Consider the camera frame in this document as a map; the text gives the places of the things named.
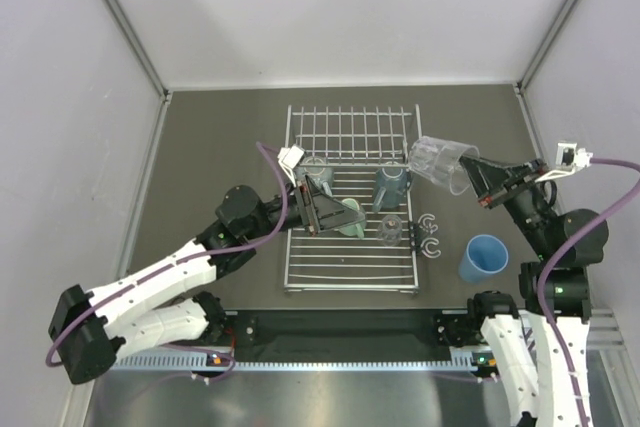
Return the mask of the mint green cup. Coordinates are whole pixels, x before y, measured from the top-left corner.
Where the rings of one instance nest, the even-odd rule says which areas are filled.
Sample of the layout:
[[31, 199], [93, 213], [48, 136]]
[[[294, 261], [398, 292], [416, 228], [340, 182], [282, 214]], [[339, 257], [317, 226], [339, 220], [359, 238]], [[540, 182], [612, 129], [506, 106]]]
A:
[[367, 224], [366, 212], [358, 200], [354, 198], [344, 198], [342, 203], [357, 212], [357, 215], [350, 220], [346, 226], [340, 227], [337, 231], [347, 237], [363, 239], [365, 237], [365, 229]]

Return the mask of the pale speckled ceramic mug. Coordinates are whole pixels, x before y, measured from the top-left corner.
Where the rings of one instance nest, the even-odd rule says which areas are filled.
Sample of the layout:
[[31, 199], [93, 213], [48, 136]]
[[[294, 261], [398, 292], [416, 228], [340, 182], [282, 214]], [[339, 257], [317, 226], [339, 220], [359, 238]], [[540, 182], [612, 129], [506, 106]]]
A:
[[302, 178], [308, 176], [322, 192], [332, 196], [334, 181], [334, 169], [328, 165], [325, 157], [305, 157], [296, 169], [297, 175]]

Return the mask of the clear glass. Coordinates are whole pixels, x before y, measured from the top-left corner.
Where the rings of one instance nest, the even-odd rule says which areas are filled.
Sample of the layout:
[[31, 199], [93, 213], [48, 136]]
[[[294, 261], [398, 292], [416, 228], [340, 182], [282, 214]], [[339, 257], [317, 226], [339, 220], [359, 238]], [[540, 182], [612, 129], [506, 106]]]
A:
[[377, 239], [384, 246], [397, 246], [402, 240], [402, 219], [397, 215], [384, 216], [377, 229]]
[[469, 177], [460, 163], [463, 156], [478, 158], [479, 149], [457, 141], [422, 136], [409, 151], [408, 166], [413, 174], [459, 196], [470, 187]]

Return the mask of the grey-blue ceramic mug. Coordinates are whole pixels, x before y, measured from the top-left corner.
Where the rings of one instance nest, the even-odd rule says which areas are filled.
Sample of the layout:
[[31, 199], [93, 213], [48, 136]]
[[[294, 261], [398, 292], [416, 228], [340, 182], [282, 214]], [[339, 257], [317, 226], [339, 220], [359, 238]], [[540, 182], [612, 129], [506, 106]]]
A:
[[376, 172], [372, 211], [391, 211], [400, 206], [411, 185], [410, 172], [400, 164], [385, 163]]

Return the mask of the blue plastic cup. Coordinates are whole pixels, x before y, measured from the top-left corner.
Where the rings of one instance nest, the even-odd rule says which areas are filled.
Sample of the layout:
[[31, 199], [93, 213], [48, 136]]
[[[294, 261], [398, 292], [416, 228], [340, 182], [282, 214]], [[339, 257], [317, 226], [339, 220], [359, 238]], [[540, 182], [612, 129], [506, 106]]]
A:
[[497, 237], [481, 234], [469, 240], [458, 274], [469, 283], [480, 283], [501, 273], [509, 263], [509, 251]]

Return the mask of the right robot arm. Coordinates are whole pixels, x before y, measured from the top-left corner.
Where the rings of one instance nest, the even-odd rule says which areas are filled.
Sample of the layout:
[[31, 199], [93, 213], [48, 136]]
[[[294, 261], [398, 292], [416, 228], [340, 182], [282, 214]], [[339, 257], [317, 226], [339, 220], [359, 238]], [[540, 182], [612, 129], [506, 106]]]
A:
[[504, 207], [537, 256], [522, 264], [519, 274], [524, 315], [510, 295], [500, 292], [479, 293], [468, 302], [467, 332], [492, 350], [512, 425], [592, 425], [586, 270], [604, 258], [605, 215], [590, 209], [556, 211], [556, 179], [580, 168], [572, 159], [559, 170], [539, 159], [509, 164], [469, 154], [459, 163], [479, 204]]

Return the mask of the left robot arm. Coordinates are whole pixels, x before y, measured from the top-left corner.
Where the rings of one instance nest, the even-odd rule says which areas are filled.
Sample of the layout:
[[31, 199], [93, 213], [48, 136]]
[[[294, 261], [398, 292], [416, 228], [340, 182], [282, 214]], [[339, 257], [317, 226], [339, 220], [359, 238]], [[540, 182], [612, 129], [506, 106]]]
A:
[[316, 236], [364, 219], [358, 208], [326, 194], [309, 177], [282, 187], [268, 202], [249, 186], [235, 186], [215, 221], [164, 259], [101, 287], [65, 289], [48, 327], [52, 346], [45, 363], [82, 385], [149, 348], [196, 339], [217, 343], [226, 331], [218, 298], [203, 292], [174, 306], [168, 301], [236, 272], [282, 232], [302, 228]]

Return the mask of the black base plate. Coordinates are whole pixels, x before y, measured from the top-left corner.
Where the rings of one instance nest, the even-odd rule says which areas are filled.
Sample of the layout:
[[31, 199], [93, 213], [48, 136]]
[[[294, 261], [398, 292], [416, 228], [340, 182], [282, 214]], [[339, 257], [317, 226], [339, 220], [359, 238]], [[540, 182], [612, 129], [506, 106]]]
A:
[[240, 310], [236, 358], [263, 363], [444, 361], [471, 344], [463, 317], [434, 309]]

